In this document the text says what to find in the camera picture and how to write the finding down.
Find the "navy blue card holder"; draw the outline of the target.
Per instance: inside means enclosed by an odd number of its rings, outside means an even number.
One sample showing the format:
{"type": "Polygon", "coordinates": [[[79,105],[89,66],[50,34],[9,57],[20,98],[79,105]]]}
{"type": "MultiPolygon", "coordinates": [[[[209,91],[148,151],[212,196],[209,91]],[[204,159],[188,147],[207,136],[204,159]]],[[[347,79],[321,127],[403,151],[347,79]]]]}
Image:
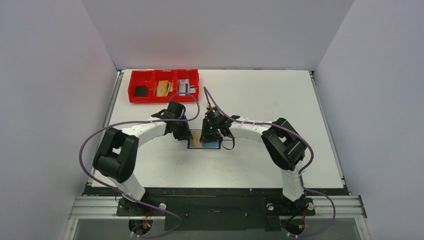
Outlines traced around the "navy blue card holder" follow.
{"type": "Polygon", "coordinates": [[[219,150],[221,148],[221,143],[219,141],[214,142],[202,142],[202,148],[189,148],[190,140],[187,141],[187,148],[189,150],[219,150]]]}

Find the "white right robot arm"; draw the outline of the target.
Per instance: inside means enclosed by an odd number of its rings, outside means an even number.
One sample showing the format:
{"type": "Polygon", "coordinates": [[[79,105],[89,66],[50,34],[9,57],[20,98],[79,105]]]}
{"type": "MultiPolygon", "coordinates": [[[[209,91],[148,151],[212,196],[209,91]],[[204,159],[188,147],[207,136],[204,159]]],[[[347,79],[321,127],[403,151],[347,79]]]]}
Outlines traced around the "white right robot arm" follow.
{"type": "Polygon", "coordinates": [[[307,146],[285,118],[259,123],[238,115],[227,117],[217,107],[208,107],[199,141],[221,142],[224,138],[233,142],[235,139],[262,142],[273,163],[281,169],[283,209],[294,214],[302,207],[301,198],[305,196],[305,190],[299,171],[307,146]]]}

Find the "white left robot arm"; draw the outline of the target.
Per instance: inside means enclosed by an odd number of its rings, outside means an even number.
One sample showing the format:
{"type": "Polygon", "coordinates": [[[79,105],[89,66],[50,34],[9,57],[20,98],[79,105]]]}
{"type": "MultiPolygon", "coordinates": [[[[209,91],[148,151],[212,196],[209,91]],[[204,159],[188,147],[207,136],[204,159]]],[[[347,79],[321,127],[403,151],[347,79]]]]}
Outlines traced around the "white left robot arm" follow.
{"type": "Polygon", "coordinates": [[[173,134],[178,141],[192,139],[185,112],[183,104],[170,101],[166,109],[152,114],[142,123],[123,129],[111,127],[104,132],[92,166],[123,192],[136,215],[149,210],[149,201],[144,197],[146,189],[134,175],[138,148],[167,134],[173,134]]]}

